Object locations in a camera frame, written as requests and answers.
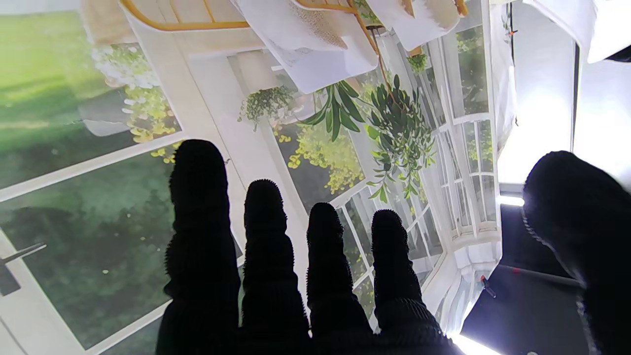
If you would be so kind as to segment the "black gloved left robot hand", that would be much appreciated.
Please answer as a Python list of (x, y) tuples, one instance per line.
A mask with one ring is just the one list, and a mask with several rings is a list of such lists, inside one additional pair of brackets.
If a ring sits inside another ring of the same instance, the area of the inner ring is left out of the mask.
[(619, 63), (630, 63), (631, 62), (631, 45), (625, 47), (624, 49), (619, 50), (615, 54), (611, 54), (606, 58), (608, 61), (619, 62)]

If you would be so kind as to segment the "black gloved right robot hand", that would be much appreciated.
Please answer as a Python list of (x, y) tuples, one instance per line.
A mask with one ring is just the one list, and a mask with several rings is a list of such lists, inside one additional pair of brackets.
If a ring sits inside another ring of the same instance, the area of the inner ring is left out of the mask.
[[(227, 171), (218, 148), (185, 140), (170, 180), (175, 234), (165, 252), (172, 301), (158, 355), (459, 355), (423, 302), (407, 232), (390, 210), (372, 220), (379, 333), (353, 293), (336, 210), (318, 203), (307, 229), (307, 303), (298, 292), (281, 193), (252, 182), (239, 277)], [(581, 286), (578, 311), (594, 355), (630, 353), (630, 193), (568, 151), (536, 162), (524, 185), (527, 230)]]

